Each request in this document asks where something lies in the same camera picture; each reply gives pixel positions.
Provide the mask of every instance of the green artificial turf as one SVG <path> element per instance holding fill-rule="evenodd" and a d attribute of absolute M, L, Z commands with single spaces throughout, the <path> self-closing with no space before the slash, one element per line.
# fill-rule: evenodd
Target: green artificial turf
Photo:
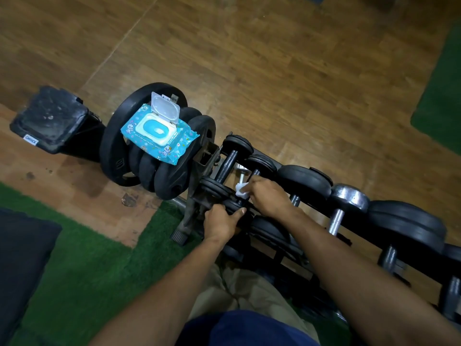
<path fill-rule="evenodd" d="M 461 154 L 461 22 L 450 31 L 411 124 Z"/>
<path fill-rule="evenodd" d="M 0 207 L 62 226 L 11 346 L 87 344 L 111 317 L 200 242 L 199 238 L 193 238 L 180 247 L 170 240 L 182 216 L 166 202 L 153 215 L 135 249 L 106 238 L 2 183 Z M 298 312 L 314 324 L 322 346 L 349 344 L 349 332 L 343 323 Z"/>

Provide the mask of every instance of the khaki pants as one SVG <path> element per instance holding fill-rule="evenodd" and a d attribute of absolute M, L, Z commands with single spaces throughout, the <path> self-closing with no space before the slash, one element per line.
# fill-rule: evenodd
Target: khaki pants
<path fill-rule="evenodd" d="M 204 314 L 248 309 L 295 327 L 319 342 L 314 326 L 302 320 L 267 280 L 246 269 L 224 268 L 215 264 L 203 291 L 197 297 L 188 320 Z"/>

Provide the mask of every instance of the navy blue shirt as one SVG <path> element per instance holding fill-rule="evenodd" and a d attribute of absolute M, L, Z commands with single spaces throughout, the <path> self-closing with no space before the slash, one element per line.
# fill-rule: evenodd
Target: navy blue shirt
<path fill-rule="evenodd" d="M 237 309 L 188 321 L 176 346 L 319 346 L 306 333 L 256 312 Z"/>

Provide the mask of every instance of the hand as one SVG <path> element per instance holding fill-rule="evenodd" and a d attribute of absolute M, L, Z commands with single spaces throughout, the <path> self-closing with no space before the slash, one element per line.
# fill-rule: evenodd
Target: hand
<path fill-rule="evenodd" d="M 265 216 L 278 220 L 287 211 L 294 209 L 284 189 L 274 181 L 252 176 L 250 183 L 241 192 L 249 192 L 256 208 Z"/>
<path fill-rule="evenodd" d="M 237 222 L 246 212 L 246 208 L 238 209 L 228 215 L 226 208 L 221 204 L 214 204 L 211 210 L 205 212 L 205 240 L 215 240 L 221 245 L 226 244 L 235 234 Z"/>

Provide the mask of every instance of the white plastic lid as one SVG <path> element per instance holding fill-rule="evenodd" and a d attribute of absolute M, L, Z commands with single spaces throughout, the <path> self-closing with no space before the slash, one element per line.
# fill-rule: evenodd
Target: white plastic lid
<path fill-rule="evenodd" d="M 152 93 L 151 98 L 152 112 L 157 113 L 161 118 L 166 121 L 171 121 L 177 124 L 179 121 L 179 106 L 173 103 L 170 98 L 165 95 L 159 95 L 155 92 Z"/>

